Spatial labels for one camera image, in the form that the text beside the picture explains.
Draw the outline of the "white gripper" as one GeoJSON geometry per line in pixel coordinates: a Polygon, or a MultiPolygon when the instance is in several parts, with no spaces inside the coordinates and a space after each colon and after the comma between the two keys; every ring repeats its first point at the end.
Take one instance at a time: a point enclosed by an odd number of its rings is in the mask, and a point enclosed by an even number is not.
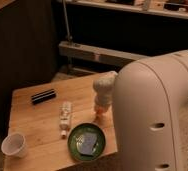
{"type": "MultiPolygon", "coordinates": [[[[95,102],[94,110],[97,107],[106,107],[109,109],[112,103],[112,93],[111,92],[97,92],[94,102],[95,102]]],[[[93,122],[98,122],[101,117],[102,117],[102,112],[100,110],[97,110],[95,112],[95,119],[93,120],[93,122]]]]}

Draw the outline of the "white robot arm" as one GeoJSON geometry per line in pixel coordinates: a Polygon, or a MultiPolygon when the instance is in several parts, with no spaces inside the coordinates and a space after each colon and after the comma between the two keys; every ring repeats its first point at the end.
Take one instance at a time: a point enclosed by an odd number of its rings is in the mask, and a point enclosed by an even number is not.
{"type": "Polygon", "coordinates": [[[122,171],[183,171],[178,112],[188,50],[134,61],[93,82],[95,112],[113,114],[122,171]]]}

